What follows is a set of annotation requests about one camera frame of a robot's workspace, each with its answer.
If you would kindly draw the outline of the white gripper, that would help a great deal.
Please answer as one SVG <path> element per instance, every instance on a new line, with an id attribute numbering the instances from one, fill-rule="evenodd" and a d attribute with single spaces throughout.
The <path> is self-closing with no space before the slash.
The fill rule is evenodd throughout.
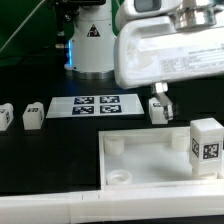
<path id="1" fill-rule="evenodd" d="M 167 16 L 126 24 L 114 47 L 117 84 L 124 89 L 153 84 L 165 119 L 172 120 L 167 83 L 224 73 L 224 15 L 216 19 L 212 27 L 186 31 L 176 30 Z"/>

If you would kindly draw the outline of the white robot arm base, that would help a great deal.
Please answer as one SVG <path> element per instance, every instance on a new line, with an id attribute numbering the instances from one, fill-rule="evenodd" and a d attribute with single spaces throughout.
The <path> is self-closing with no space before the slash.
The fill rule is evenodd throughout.
<path id="1" fill-rule="evenodd" d="M 80 6 L 74 19 L 74 34 L 68 41 L 66 74 L 85 80 L 114 78 L 112 1 Z"/>

